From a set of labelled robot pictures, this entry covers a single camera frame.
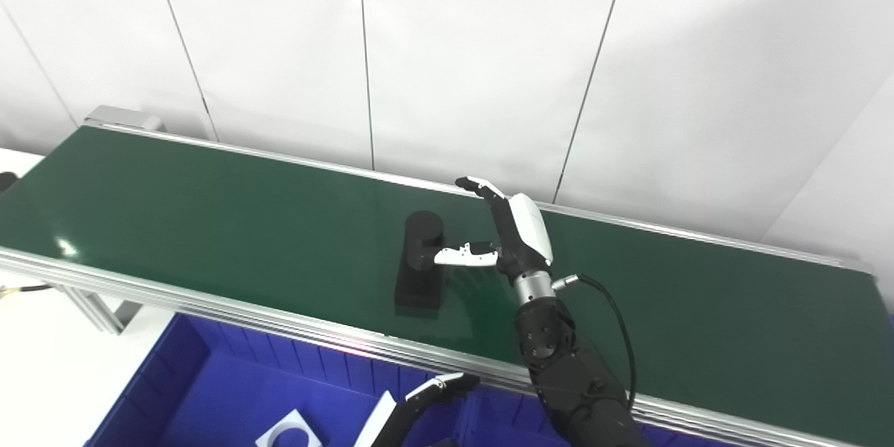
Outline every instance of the black cable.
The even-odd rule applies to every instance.
[[[33,286],[20,286],[13,288],[0,288],[0,298],[5,297],[6,295],[10,295],[13,293],[18,293],[20,291],[41,291],[41,290],[49,290],[51,285],[33,285]]]
[[[620,314],[620,308],[617,307],[617,304],[612,298],[612,294],[609,293],[606,285],[601,284],[601,282],[593,279],[585,274],[578,274],[578,279],[584,284],[588,284],[593,288],[596,288],[601,294],[606,297],[606,300],[609,301],[609,304],[612,305],[612,310],[615,312],[615,317],[617,317],[617,326],[620,327],[620,334],[624,338],[624,345],[626,346],[626,361],[628,361],[628,365],[630,365],[630,394],[626,399],[626,406],[628,409],[633,408],[633,402],[636,399],[636,359],[633,357],[633,343],[630,342],[630,335],[626,332],[626,324],[624,323],[624,317]]]
[[[34,285],[34,286],[23,286],[19,287],[19,291],[41,291],[41,290],[49,290],[51,285]]]

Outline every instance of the blue bin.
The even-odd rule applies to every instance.
[[[226,323],[177,314],[87,447],[248,447],[297,409],[327,447],[349,447],[386,390],[434,376]],[[655,447],[725,447],[644,427]],[[280,447],[305,445],[300,432]],[[479,386],[431,406],[404,443],[562,447],[536,399]]]

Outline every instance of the robotic arm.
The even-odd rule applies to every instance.
[[[456,185],[491,207],[501,247],[475,255],[466,244],[470,256],[481,258],[451,265],[488,262],[512,285],[520,302],[515,316],[520,351],[553,429],[574,447],[651,447],[630,415],[624,387],[599,351],[578,336],[571,313],[556,298],[555,291],[572,281],[592,280],[581,275],[552,281],[552,247],[534,201],[523,193],[507,198],[475,177],[461,177]],[[441,250],[435,263],[438,255],[443,260],[453,254]]]

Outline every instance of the white floor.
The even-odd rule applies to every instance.
[[[40,159],[0,149],[0,171],[22,176]],[[0,272],[0,285],[29,284],[38,282]],[[94,328],[58,291],[2,298],[0,445],[81,447],[171,316],[143,307],[124,333],[114,336]]]

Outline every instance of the white wall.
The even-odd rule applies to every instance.
[[[894,0],[3,4],[0,147],[45,153],[99,104],[148,110],[185,135],[859,257],[894,312]]]

